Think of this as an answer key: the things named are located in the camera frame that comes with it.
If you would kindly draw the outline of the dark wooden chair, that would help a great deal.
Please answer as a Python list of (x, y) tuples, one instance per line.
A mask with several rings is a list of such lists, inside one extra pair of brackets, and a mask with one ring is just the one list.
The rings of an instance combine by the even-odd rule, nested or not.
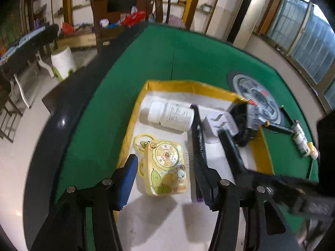
[(150, 17), (155, 23), (169, 23), (171, 0), (90, 0), (97, 50), (128, 27)]

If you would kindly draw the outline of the dark side table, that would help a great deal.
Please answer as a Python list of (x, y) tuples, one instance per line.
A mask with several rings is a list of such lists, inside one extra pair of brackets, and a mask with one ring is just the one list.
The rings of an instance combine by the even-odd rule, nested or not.
[(1, 56), (1, 74), (10, 82), (11, 88), (15, 85), (19, 87), (21, 98), (27, 108), (31, 108), (31, 104), (25, 96), (23, 86), (19, 81), (19, 75), (23, 72), (24, 65), (34, 56), (37, 64), (46, 69), (51, 78), (55, 77), (52, 67), (43, 61), (40, 50), (44, 47), (49, 48), (49, 44), (56, 40), (58, 31), (58, 25), (45, 24), (23, 36)]

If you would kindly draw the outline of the yellow rimmed white tray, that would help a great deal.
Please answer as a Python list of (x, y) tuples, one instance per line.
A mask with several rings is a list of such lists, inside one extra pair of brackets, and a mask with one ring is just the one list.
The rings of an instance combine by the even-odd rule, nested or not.
[(147, 81), (135, 102), (119, 164), (135, 154), (139, 168), (129, 201), (116, 214), (124, 250), (207, 250), (217, 213), (196, 199), (192, 132), (154, 123), (151, 109), (195, 104), (201, 119), (243, 102), (236, 93), (196, 81)]

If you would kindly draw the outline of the standing air conditioner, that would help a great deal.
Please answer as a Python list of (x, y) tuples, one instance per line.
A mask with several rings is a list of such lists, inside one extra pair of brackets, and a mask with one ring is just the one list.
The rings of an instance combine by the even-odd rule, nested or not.
[(265, 2), (266, 0), (239, 0), (224, 40), (236, 48), (245, 48)]

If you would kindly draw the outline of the black marker gold caps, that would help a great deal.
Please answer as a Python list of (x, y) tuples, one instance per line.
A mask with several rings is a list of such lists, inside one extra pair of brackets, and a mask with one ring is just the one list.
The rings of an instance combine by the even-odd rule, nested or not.
[(272, 123), (270, 121), (266, 121), (263, 124), (264, 128), (267, 128), (273, 132), (277, 132), (277, 133), (281, 133), (281, 134), (285, 134), (285, 135), (293, 135), (294, 131), (290, 128), (287, 128), (285, 126), (279, 125), (279, 124), (275, 124)]

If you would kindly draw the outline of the round grey table control panel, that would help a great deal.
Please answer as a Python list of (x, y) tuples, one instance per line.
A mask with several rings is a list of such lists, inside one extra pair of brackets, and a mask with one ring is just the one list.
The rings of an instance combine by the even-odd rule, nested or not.
[(258, 108), (260, 121), (283, 125), (282, 114), (275, 98), (256, 79), (238, 71), (232, 71), (227, 74), (227, 82), (232, 91)]

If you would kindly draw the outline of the black marker purple caps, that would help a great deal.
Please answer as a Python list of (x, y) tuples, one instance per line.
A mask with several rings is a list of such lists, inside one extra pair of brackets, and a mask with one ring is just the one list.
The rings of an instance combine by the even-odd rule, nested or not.
[[(206, 160), (206, 149), (202, 130), (202, 121), (200, 119), (199, 109), (196, 104), (192, 104), (190, 108), (194, 111), (194, 119), (191, 126), (192, 148), (193, 148), (193, 170), (194, 174), (198, 165), (198, 160)], [(199, 188), (197, 178), (195, 176), (196, 201), (203, 202), (203, 197)]]

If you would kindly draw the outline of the black rectangular device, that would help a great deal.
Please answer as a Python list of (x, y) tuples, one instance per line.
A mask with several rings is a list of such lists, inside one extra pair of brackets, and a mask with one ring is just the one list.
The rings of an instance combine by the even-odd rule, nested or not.
[(255, 139), (259, 125), (262, 124), (259, 119), (259, 110), (255, 105), (244, 102), (236, 104), (229, 113), (238, 127), (234, 141), (239, 147), (245, 147)]

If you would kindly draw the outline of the large white pill bottle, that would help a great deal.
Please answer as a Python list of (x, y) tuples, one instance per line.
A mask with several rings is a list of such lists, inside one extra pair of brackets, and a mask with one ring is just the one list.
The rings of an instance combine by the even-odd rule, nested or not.
[(165, 128), (188, 132), (194, 120), (194, 110), (174, 101), (154, 100), (148, 113), (148, 121)]

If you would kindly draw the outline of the white plug adapter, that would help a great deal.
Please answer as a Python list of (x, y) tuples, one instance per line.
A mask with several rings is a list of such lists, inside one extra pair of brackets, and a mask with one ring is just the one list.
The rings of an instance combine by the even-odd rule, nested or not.
[(218, 131), (220, 129), (228, 130), (233, 137), (239, 133), (235, 120), (229, 112), (213, 112), (208, 114), (203, 120), (205, 143), (218, 143)]

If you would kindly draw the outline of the small white bottle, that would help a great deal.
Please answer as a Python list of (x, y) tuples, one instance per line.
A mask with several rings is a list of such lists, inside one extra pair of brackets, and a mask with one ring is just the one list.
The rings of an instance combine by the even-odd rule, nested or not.
[(299, 121), (295, 121), (291, 128), (294, 132), (292, 138), (297, 148), (302, 155), (302, 157), (307, 157), (310, 154), (310, 149), (308, 147), (307, 138), (305, 136), (305, 132)]

